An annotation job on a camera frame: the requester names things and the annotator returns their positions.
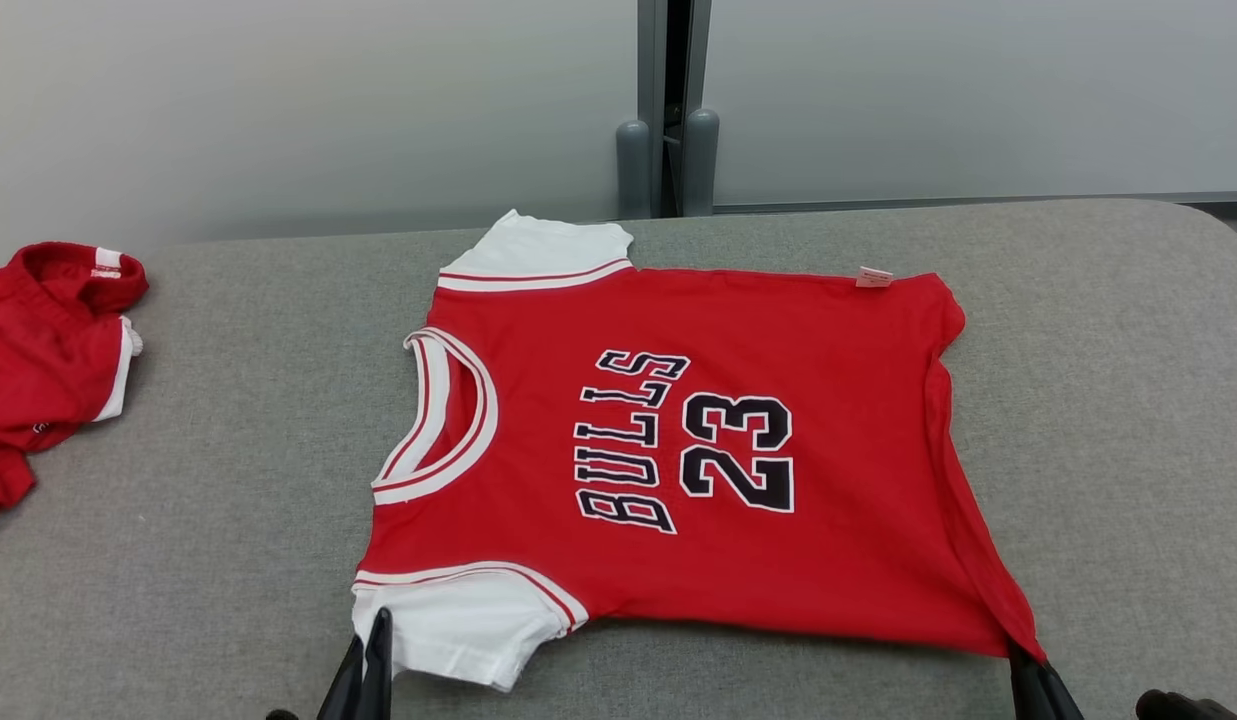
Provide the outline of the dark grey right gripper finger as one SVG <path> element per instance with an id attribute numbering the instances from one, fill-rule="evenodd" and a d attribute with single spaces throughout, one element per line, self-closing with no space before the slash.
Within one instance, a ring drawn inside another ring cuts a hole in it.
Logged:
<path id="1" fill-rule="evenodd" d="M 1021 646 L 1008 647 L 1008 664 L 1016 719 L 1051 718 L 1051 701 L 1040 679 L 1044 667 Z"/>
<path id="2" fill-rule="evenodd" d="M 1084 719 L 1084 714 L 1079 710 L 1069 688 L 1053 667 L 1038 667 L 1037 684 L 1039 688 L 1038 719 Z"/>

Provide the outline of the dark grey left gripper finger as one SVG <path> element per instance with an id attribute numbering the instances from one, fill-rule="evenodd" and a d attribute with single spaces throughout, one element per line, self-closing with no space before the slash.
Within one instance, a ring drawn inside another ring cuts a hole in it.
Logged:
<path id="1" fill-rule="evenodd" d="M 361 638 L 353 635 L 353 641 L 344 653 L 333 682 L 327 688 L 324 701 L 315 718 L 320 720 L 357 719 L 359 700 L 362 692 L 362 671 L 365 671 L 365 647 Z"/>
<path id="2" fill-rule="evenodd" d="M 393 679 L 393 616 L 381 607 L 374 619 L 365 645 L 365 718 L 391 718 L 391 679 Z"/>

